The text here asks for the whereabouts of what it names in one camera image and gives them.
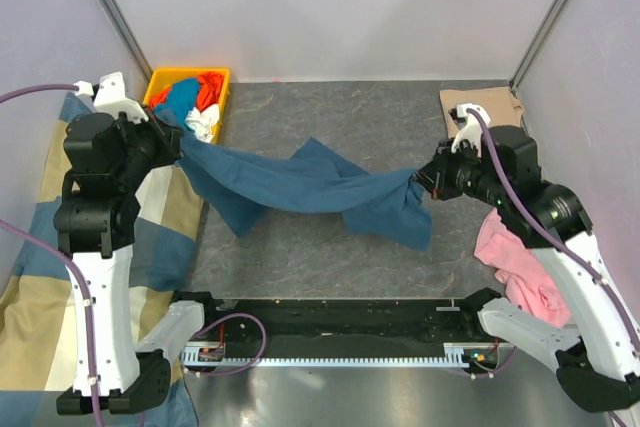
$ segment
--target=table surface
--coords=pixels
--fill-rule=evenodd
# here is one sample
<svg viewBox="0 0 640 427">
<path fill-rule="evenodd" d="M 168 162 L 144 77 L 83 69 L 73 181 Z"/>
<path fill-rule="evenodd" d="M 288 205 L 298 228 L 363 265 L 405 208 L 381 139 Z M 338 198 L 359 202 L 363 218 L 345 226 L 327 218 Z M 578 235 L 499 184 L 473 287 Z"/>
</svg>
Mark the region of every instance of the table surface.
<svg viewBox="0 0 640 427">
<path fill-rule="evenodd" d="M 186 377 L 201 427 L 606 427 L 522 352 L 493 380 L 439 369 L 257 367 Z"/>
<path fill-rule="evenodd" d="M 369 172 L 419 168 L 446 137 L 440 90 L 497 85 L 504 82 L 237 84 L 221 144 L 288 158 L 316 137 Z M 205 207 L 187 288 L 218 298 L 464 297 L 485 286 L 500 289 L 493 269 L 473 257 L 489 208 L 469 198 L 424 202 L 433 216 L 428 252 L 348 235 L 337 214 L 271 211 L 240 239 Z"/>
</svg>

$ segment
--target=wire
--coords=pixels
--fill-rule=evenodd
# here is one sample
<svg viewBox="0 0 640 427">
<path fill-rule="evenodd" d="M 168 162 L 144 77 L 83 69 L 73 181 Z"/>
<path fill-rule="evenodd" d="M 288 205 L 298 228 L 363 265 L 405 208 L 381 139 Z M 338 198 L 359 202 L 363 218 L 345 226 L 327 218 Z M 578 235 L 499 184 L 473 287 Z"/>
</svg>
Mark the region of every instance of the wire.
<svg viewBox="0 0 640 427">
<path fill-rule="evenodd" d="M 456 370 L 456 369 L 447 369 L 447 372 L 449 372 L 450 374 L 453 374 L 453 375 L 461 376 L 461 377 L 468 377 L 468 378 L 470 378 L 472 380 L 476 380 L 476 379 L 492 379 L 495 374 L 497 374 L 497 373 L 503 371 L 504 369 L 506 369 L 507 366 L 513 361 L 513 357 L 515 356 L 516 350 L 518 350 L 516 347 L 511 349 L 511 352 L 509 353 L 509 357 L 507 357 L 507 360 L 505 360 L 502 365 L 498 365 L 495 369 L 490 370 L 486 374 L 468 374 L 468 373 L 466 373 L 464 371 L 460 371 L 460 370 Z"/>
<path fill-rule="evenodd" d="M 500 346 L 500 339 L 498 337 L 496 337 L 493 341 L 493 347 L 491 348 L 491 350 L 489 351 L 489 355 L 493 354 L 496 350 L 498 350 L 498 347 Z"/>
<path fill-rule="evenodd" d="M 556 239 L 549 232 L 547 232 L 546 229 L 542 225 L 540 225 L 540 223 L 529 213 L 529 211 L 524 206 L 520 198 L 518 198 L 518 194 L 516 194 L 515 190 L 513 190 L 513 187 L 509 183 L 509 179 L 507 179 L 507 175 L 505 174 L 504 169 L 502 168 L 502 164 L 500 163 L 500 158 L 498 157 L 498 152 L 496 151 L 496 146 L 493 142 L 493 137 L 491 137 L 491 132 L 489 131 L 489 127 L 484 122 L 484 120 L 482 119 L 482 117 L 478 112 L 474 111 L 473 109 L 467 109 L 467 113 L 473 115 L 478 121 L 478 123 L 480 124 L 480 129 L 482 129 L 482 134 L 484 135 L 485 144 L 489 149 L 491 162 L 493 162 L 496 173 L 500 178 L 500 182 L 502 183 L 504 190 L 507 192 L 507 195 L 511 199 L 511 202 L 513 202 L 513 205 L 516 207 L 516 209 L 518 209 L 518 212 L 520 212 L 522 217 L 524 217 L 524 219 L 531 225 L 531 227 L 533 227 L 533 229 L 538 234 L 540 234 L 540 236 L 543 239 L 545 239 L 553 247 L 558 249 L 560 252 L 566 254 L 567 257 L 569 257 L 575 263 L 577 263 L 582 268 L 584 268 L 589 273 L 589 275 L 591 275 L 591 277 L 593 277 L 594 280 L 600 284 L 600 286 L 604 289 L 604 291 L 609 296 L 609 299 L 611 299 L 613 306 L 618 311 L 618 314 L 620 315 L 622 323 L 627 329 L 629 338 L 631 340 L 631 344 L 633 345 L 635 352 L 640 353 L 640 338 L 636 333 L 635 327 L 633 325 L 633 321 L 631 320 L 629 314 L 627 313 L 627 310 L 624 308 L 624 305 L 622 305 L 622 301 L 616 295 L 613 288 L 609 285 L 608 281 L 604 279 L 604 277 L 600 275 L 600 273 L 595 268 L 593 268 L 588 262 L 586 262 L 579 255 L 577 255 L 575 252 L 569 249 L 564 244 L 564 242 L 562 242 L 559 239 Z"/>
<path fill-rule="evenodd" d="M 500 365 L 500 350 L 498 349 L 498 351 L 496 352 L 496 366 L 491 369 L 489 367 L 486 367 L 484 365 L 482 365 L 482 363 L 480 363 L 478 361 L 478 359 L 473 359 L 473 363 L 476 364 L 478 367 L 480 367 L 482 370 L 486 370 L 487 372 L 495 372 L 495 370 L 498 368 L 498 366 Z"/>
<path fill-rule="evenodd" d="M 82 272 L 75 264 L 73 260 L 64 255 L 55 247 L 43 242 L 37 237 L 28 234 L 27 232 L 19 229 L 11 225 L 10 223 L 0 219 L 0 228 L 6 230 L 7 232 L 12 233 L 13 235 L 17 235 L 18 237 L 26 240 L 27 242 L 32 243 L 40 247 L 41 249 L 46 250 L 54 257 L 61 260 L 69 269 L 69 272 L 73 275 L 78 283 L 78 288 L 80 289 L 80 294 L 82 295 L 82 299 L 87 301 L 87 305 L 85 305 L 85 323 L 86 323 L 86 333 L 87 333 L 87 357 L 88 357 L 88 367 L 89 367 L 89 377 L 98 378 L 97 365 L 96 365 L 96 339 L 95 339 L 95 324 L 93 321 L 93 302 L 91 301 L 91 293 L 89 292 L 89 287 L 87 286 L 87 282 L 82 275 Z M 100 410 L 100 394 L 98 392 L 98 383 L 97 381 L 91 385 L 91 407 L 93 409 L 93 415 L 96 420 L 96 425 L 98 427 L 104 427 L 104 419 L 102 418 L 102 411 Z"/>
<path fill-rule="evenodd" d="M 72 90 L 77 92 L 80 90 L 77 85 L 73 84 L 41 84 L 41 85 L 33 85 L 31 87 L 24 87 L 22 89 L 11 91 L 7 94 L 0 95 L 0 104 L 6 102 L 7 100 L 15 99 L 16 97 L 21 97 L 23 95 L 32 94 L 34 92 L 44 92 L 47 90 Z"/>
<path fill-rule="evenodd" d="M 249 368 L 251 368 L 251 366 L 253 366 L 256 362 L 258 362 L 262 358 L 262 354 L 264 353 L 264 349 L 267 346 L 267 331 L 264 328 L 264 325 L 262 324 L 262 322 L 260 322 L 260 320 L 257 317 L 255 317 L 255 316 L 253 316 L 251 314 L 246 314 L 246 313 L 243 313 L 243 312 L 235 312 L 233 314 L 225 315 L 224 317 L 221 317 L 218 320 L 216 320 L 215 322 L 209 324 L 204 329 L 196 332 L 194 334 L 194 337 L 200 337 L 200 336 L 206 334 L 207 332 L 209 332 L 210 330 L 215 329 L 219 325 L 224 324 L 228 320 L 238 319 L 238 318 L 249 319 L 249 320 L 253 321 L 258 326 L 258 328 L 260 329 L 260 332 L 262 333 L 262 343 L 260 344 L 260 348 L 258 349 L 258 353 L 255 355 L 255 357 L 253 359 L 251 359 L 249 362 L 247 362 L 245 365 L 243 365 L 242 367 L 238 367 L 237 369 L 228 370 L 228 371 L 225 371 L 225 372 L 193 372 L 191 370 L 187 370 L 187 372 L 190 372 L 192 374 L 196 374 L 198 376 L 225 377 L 227 375 L 239 374 L 240 372 L 244 372 L 245 370 L 248 370 Z"/>
<path fill-rule="evenodd" d="M 620 426 L 620 427 L 627 427 L 627 424 L 625 424 L 622 419 L 620 418 L 620 416 L 618 414 L 616 414 L 615 412 L 609 412 L 609 415 L 611 416 L 611 418 Z"/>
</svg>

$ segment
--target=blue towel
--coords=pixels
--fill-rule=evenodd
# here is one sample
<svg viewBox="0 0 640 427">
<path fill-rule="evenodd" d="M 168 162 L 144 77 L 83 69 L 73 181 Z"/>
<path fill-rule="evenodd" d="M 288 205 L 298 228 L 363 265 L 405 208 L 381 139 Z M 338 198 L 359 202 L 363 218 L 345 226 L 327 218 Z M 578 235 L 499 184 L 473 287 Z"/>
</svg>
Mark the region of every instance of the blue towel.
<svg viewBox="0 0 640 427">
<path fill-rule="evenodd" d="M 171 87 L 167 100 L 163 104 L 158 104 L 153 109 L 156 115 L 165 110 L 171 110 L 175 116 L 177 124 L 185 130 L 190 130 L 185 123 L 187 114 L 196 106 L 196 99 L 200 92 L 200 82 L 198 79 L 185 79 L 176 82 Z"/>
<path fill-rule="evenodd" d="M 351 233 L 381 235 L 416 250 L 429 246 L 431 215 L 422 207 L 422 187 L 411 181 L 415 169 L 368 174 L 316 139 L 278 160 L 207 144 L 186 131 L 182 151 L 179 165 L 193 189 L 237 236 L 273 208 L 342 213 Z"/>
</svg>

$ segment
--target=pink cloth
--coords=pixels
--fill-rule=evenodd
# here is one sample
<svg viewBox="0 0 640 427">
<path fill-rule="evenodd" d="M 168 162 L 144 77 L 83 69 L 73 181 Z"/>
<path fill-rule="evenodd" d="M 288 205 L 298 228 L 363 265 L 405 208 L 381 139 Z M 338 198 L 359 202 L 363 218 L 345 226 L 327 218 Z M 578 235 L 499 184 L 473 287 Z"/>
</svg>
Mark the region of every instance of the pink cloth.
<svg viewBox="0 0 640 427">
<path fill-rule="evenodd" d="M 522 241 L 509 232 L 493 209 L 484 220 L 475 256 L 498 269 L 496 279 L 506 284 L 507 298 L 522 310 L 556 327 L 564 327 L 571 313 L 555 283 Z"/>
</svg>

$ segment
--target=plaid blanket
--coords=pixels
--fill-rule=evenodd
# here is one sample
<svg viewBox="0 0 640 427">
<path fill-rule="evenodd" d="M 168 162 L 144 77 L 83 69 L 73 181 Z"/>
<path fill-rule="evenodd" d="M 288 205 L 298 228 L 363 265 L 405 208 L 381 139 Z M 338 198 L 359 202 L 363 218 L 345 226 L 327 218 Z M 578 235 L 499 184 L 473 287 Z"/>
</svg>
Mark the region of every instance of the plaid blanket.
<svg viewBox="0 0 640 427">
<path fill-rule="evenodd" d="M 39 203 L 30 233 L 57 244 L 53 216 L 62 179 L 70 168 L 62 149 L 65 128 L 89 109 L 66 97 L 47 158 Z M 164 316 L 173 292 L 188 274 L 202 200 L 178 167 L 152 171 L 137 192 L 129 301 L 134 340 Z M 57 396 L 73 383 L 76 363 L 75 310 L 64 265 L 50 254 L 23 246 L 6 292 L 0 298 L 0 425 L 91 426 L 93 416 L 60 417 Z M 138 416 L 110 416 L 107 425 L 137 426 Z M 146 426 L 192 427 L 197 419 L 179 365 L 165 403 L 146 413 Z"/>
</svg>

